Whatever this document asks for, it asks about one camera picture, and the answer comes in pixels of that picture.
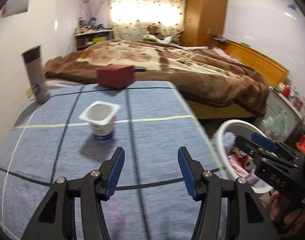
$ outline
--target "patterned curtain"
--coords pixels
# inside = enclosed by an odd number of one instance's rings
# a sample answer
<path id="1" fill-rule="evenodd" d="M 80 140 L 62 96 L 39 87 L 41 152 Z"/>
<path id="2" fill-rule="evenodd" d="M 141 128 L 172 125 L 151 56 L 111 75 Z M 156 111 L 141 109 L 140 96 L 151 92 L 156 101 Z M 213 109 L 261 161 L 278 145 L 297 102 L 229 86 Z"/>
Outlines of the patterned curtain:
<path id="1" fill-rule="evenodd" d="M 183 31 L 186 0 L 110 0 L 110 22 L 115 38 L 142 41 L 146 27 L 157 24 L 162 35 Z"/>

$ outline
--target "bed headboard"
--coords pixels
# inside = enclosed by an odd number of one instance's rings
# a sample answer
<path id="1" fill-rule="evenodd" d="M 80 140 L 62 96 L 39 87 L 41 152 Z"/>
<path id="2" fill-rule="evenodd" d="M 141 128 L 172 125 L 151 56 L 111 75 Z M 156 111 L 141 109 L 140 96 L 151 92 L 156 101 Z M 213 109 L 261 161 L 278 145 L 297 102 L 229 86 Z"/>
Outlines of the bed headboard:
<path id="1" fill-rule="evenodd" d="M 283 83 L 287 78 L 288 69 L 250 47 L 234 41 L 227 44 L 218 42 L 216 46 L 224 50 L 229 56 L 258 70 L 267 79 L 270 86 L 278 86 L 279 82 Z"/>

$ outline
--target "screw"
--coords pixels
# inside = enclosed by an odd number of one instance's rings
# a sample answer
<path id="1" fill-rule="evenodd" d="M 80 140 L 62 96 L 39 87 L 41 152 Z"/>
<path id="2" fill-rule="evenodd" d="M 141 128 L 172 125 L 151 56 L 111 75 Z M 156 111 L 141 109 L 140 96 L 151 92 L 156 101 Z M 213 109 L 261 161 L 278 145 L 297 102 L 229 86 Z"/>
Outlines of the screw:
<path id="1" fill-rule="evenodd" d="M 205 177 L 211 177 L 212 176 L 211 171 L 204 171 L 204 176 Z"/>
<path id="2" fill-rule="evenodd" d="M 90 175 L 93 176 L 93 177 L 97 177 L 97 176 L 100 175 L 100 171 L 94 170 L 94 171 L 92 171 L 92 172 L 90 173 Z"/>
<path id="3" fill-rule="evenodd" d="M 238 182 L 239 182 L 240 184 L 245 184 L 245 183 L 246 183 L 246 179 L 245 179 L 245 178 L 242 178 L 242 177 L 239 177 L 239 178 L 238 178 Z"/>
<path id="4" fill-rule="evenodd" d="M 65 178 L 64 177 L 59 177 L 57 180 L 56 180 L 57 183 L 61 184 L 61 183 L 64 183 L 65 182 Z"/>

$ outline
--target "yogurt cup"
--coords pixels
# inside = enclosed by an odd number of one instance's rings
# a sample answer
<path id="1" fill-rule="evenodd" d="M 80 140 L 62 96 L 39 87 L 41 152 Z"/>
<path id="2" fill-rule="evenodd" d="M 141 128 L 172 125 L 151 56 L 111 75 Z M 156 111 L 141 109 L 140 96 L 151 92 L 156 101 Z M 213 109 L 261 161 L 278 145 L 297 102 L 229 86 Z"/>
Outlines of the yogurt cup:
<path id="1" fill-rule="evenodd" d="M 108 141 L 113 137 L 114 116 L 119 108 L 120 105 L 95 101 L 82 112 L 79 119 L 90 124 L 96 140 Z"/>

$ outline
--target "plastic bag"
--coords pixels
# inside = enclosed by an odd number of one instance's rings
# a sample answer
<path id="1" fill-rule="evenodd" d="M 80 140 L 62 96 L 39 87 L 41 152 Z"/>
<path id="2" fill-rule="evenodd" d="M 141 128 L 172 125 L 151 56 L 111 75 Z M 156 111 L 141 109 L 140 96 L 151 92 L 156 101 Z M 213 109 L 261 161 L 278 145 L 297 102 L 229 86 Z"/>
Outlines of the plastic bag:
<path id="1" fill-rule="evenodd" d="M 262 132 L 270 139 L 277 142 L 283 141 L 288 135 L 287 114 L 282 111 L 275 119 L 270 116 L 262 121 Z"/>

